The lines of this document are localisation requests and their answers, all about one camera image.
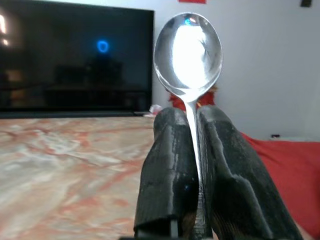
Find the black wall object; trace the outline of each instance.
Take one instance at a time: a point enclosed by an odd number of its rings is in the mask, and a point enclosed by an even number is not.
[[[300,6],[303,8],[310,8],[311,5],[312,5],[312,0],[302,0]]]

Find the red object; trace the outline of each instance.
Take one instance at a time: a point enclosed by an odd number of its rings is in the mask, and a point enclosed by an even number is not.
[[[260,156],[293,219],[320,238],[320,142],[243,136]]]
[[[196,108],[198,109],[201,106],[205,105],[215,105],[215,93],[214,92],[207,92],[205,95],[199,98]],[[181,109],[183,111],[186,110],[185,104],[180,100],[180,98],[176,97],[175,95],[171,94],[169,101],[172,102],[172,106],[174,108]]]
[[[207,0],[179,0],[180,3],[206,4]]]

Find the spoon bowl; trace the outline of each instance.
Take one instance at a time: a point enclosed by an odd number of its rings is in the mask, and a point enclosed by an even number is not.
[[[196,13],[181,13],[169,20],[159,34],[153,55],[160,82],[188,102],[215,84],[222,61],[222,46],[214,27]]]

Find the spoon handle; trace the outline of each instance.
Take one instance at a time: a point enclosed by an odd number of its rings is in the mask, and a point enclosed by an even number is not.
[[[201,240],[204,238],[213,238],[211,224],[209,220],[208,211],[206,209],[205,193],[204,193],[204,182],[202,175],[202,164],[200,162],[200,151],[199,151],[199,138],[197,131],[197,101],[184,102],[186,118],[189,122],[189,127],[192,136],[192,143],[195,155],[196,169],[198,173],[199,182],[199,194],[198,204],[195,216],[195,223],[192,232],[193,240]]]

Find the pink marble pattern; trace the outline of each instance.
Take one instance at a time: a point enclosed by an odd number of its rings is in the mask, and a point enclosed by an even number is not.
[[[0,120],[0,240],[132,236],[143,117]]]

